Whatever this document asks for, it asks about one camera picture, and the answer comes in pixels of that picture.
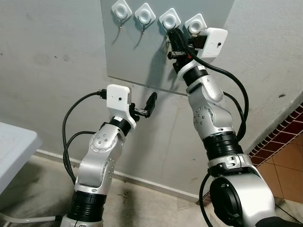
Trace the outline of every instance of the robotic arm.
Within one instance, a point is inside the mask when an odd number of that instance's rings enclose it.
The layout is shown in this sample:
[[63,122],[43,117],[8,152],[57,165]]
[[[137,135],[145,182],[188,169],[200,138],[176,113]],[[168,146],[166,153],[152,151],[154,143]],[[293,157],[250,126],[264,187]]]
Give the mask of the robotic arm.
[[103,123],[89,141],[89,150],[81,161],[74,194],[61,227],[102,227],[103,205],[112,182],[115,163],[121,155],[128,132],[133,132],[140,116],[149,117],[155,107],[153,93],[144,109],[131,103],[128,87],[109,85],[106,90],[107,108],[111,120]]
[[301,226],[276,217],[275,201],[269,187],[239,145],[232,116],[222,102],[223,91],[206,68],[194,60],[198,57],[204,65],[209,65],[220,53],[226,36],[227,31],[223,29],[208,28],[202,35],[186,41],[178,28],[168,31],[172,48],[168,58],[176,59],[174,69],[187,85],[194,127],[209,160],[208,175],[200,189],[203,216],[212,226],[202,203],[203,187],[211,175],[214,178],[210,186],[214,211],[225,224],[236,227]]

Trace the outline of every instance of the gray wall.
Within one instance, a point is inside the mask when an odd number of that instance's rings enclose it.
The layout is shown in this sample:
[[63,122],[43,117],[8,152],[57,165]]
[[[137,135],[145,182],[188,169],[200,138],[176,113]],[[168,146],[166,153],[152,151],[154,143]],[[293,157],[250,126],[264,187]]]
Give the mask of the gray wall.
[[[302,1],[236,0],[225,28],[229,36],[214,64],[233,72],[250,96],[241,143],[249,151],[302,101]],[[37,131],[49,152],[62,153],[62,120],[81,96],[117,83],[130,86],[143,106],[153,91],[107,77],[99,0],[1,1],[0,53],[0,121]],[[217,78],[241,100],[231,81]],[[117,170],[197,194],[207,160],[187,98],[158,94],[152,118],[129,134]],[[228,106],[237,129],[238,114]],[[105,101],[92,97],[71,115],[68,135],[107,120]],[[83,158],[88,139],[77,139],[70,156]]]

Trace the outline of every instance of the cable connector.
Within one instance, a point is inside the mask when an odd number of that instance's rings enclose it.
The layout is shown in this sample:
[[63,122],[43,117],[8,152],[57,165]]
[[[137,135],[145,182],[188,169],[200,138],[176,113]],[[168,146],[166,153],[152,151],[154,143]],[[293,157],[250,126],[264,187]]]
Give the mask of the cable connector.
[[106,94],[107,94],[106,89],[99,89],[97,91],[97,95],[100,96],[100,98],[102,99],[106,99]]

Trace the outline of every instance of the metal plate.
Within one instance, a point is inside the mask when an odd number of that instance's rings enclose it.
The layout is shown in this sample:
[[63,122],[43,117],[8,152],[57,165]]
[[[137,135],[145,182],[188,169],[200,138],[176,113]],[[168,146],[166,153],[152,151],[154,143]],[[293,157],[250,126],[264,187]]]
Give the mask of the metal plate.
[[[165,29],[159,23],[159,16],[174,8],[181,19],[180,29],[185,21],[202,13],[208,27],[223,28],[234,0],[153,0],[147,2],[156,15],[156,20],[145,28],[141,36],[142,25],[131,16],[122,28],[111,11],[116,0],[101,0],[105,47],[107,56],[107,75],[140,85],[185,94],[186,85],[178,81],[172,67],[173,60],[168,60],[170,46],[166,44]],[[145,1],[127,0],[133,12]]]

